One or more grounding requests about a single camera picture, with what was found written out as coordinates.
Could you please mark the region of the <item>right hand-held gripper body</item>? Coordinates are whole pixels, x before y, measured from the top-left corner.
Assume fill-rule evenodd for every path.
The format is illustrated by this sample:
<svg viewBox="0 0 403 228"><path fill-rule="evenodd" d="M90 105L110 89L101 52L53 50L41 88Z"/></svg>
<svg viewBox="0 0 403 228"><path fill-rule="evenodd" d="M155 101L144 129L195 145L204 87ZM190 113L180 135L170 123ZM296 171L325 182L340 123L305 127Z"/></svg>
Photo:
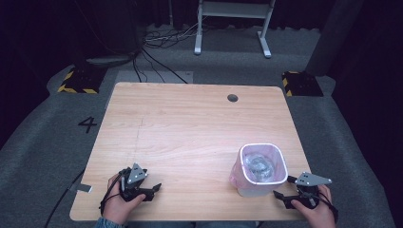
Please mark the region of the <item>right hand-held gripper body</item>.
<svg viewBox="0 0 403 228"><path fill-rule="evenodd" d="M293 183L297 187L297 196L299 197L298 201L310 209L315 209L319 204L318 187L320 185L332 183L331 179L323 178L308 172L302 172L298 178L289 176L287 181Z"/></svg>

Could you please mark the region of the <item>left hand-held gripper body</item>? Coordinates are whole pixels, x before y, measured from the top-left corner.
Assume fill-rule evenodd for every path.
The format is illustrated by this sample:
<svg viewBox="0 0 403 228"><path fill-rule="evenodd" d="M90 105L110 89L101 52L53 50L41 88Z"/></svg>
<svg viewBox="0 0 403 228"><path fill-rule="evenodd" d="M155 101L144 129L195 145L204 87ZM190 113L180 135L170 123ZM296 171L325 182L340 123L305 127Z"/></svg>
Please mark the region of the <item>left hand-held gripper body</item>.
<svg viewBox="0 0 403 228"><path fill-rule="evenodd" d="M147 177L147 170L134 163L132 167L127 167L120 172L120 195L124 201L129 202L140 195L143 195L141 185Z"/></svg>

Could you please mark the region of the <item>person's right hand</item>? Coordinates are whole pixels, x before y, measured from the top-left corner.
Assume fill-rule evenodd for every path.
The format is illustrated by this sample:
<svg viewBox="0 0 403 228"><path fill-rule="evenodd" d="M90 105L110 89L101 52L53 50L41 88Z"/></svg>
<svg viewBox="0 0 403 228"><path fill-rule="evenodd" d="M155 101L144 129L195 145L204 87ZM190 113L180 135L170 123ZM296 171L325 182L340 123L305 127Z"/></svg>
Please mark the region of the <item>person's right hand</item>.
<svg viewBox="0 0 403 228"><path fill-rule="evenodd" d="M332 203L330 189L326 185L318 187L321 202L315 209L305 207L297 200L292 204L307 219L311 228L336 228L335 216L329 205Z"/></svg>

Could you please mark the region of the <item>person's left hand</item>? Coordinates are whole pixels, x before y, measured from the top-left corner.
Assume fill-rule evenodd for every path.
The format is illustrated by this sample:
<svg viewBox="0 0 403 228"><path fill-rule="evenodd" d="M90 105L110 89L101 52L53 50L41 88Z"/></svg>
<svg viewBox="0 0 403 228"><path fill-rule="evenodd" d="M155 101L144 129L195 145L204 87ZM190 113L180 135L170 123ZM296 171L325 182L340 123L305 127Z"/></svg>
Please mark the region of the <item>person's left hand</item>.
<svg viewBox="0 0 403 228"><path fill-rule="evenodd" d="M131 212L145 199L145 195L141 194L131 201L125 201L120 196L117 178L118 174L108 180L104 212L97 222L101 228L124 228Z"/></svg>

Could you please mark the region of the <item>crumpled clear plastic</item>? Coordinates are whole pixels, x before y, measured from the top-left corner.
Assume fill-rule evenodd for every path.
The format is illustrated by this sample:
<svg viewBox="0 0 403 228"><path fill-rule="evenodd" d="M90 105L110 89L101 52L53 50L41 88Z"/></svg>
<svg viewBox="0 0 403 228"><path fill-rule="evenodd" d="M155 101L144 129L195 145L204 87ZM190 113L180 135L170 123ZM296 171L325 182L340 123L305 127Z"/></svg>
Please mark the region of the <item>crumpled clear plastic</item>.
<svg viewBox="0 0 403 228"><path fill-rule="evenodd" d="M254 182L270 182L274 177L272 161L261 154L250 154L245 157L247 176Z"/></svg>

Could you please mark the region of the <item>person's legs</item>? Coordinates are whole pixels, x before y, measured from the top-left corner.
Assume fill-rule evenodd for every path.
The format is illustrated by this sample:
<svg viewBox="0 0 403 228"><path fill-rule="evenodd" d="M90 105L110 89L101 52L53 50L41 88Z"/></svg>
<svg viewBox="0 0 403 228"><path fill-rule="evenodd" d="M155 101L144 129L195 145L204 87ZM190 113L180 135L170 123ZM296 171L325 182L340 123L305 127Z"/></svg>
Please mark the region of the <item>person's legs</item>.
<svg viewBox="0 0 403 228"><path fill-rule="evenodd" d="M254 221L130 221L128 228L257 228Z"/></svg>

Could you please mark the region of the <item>black yellow striped base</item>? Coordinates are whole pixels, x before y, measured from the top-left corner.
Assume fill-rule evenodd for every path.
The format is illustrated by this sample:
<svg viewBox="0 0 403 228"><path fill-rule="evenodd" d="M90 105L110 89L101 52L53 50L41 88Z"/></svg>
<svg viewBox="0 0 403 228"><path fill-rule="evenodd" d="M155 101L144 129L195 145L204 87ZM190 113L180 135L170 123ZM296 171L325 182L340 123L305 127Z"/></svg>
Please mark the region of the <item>black yellow striped base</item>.
<svg viewBox="0 0 403 228"><path fill-rule="evenodd" d="M58 92L98 94L107 69L73 67L58 88Z"/></svg>
<svg viewBox="0 0 403 228"><path fill-rule="evenodd" d="M285 71L281 75L285 94L291 96L322 97L323 92L315 76L305 71Z"/></svg>

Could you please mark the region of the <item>grey pillar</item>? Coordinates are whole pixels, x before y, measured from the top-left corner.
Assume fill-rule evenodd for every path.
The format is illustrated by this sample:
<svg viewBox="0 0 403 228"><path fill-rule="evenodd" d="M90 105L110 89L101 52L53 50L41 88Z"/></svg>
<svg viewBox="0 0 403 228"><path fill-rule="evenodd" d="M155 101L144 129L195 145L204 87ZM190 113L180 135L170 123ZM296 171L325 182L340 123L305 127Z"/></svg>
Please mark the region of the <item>grey pillar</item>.
<svg viewBox="0 0 403 228"><path fill-rule="evenodd" d="M336 0L317 45L305 68L313 76L324 76L336 59L364 0Z"/></svg>

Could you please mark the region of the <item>white metal stand frame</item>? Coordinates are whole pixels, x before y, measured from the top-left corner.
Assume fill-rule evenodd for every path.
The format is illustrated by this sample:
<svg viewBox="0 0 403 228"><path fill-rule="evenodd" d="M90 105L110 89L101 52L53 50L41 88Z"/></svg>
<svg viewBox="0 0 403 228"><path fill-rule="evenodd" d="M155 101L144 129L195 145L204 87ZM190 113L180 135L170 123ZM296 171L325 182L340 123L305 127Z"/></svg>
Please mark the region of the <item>white metal stand frame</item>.
<svg viewBox="0 0 403 228"><path fill-rule="evenodd" d="M266 33L275 4L276 0L270 0L270 2L267 4L212 2L199 0L194 53L196 55L200 55L202 53L202 20L204 17L233 17L264 20L262 30L257 32L257 36L259 38L259 43L264 57L271 58L272 53L266 41Z"/></svg>

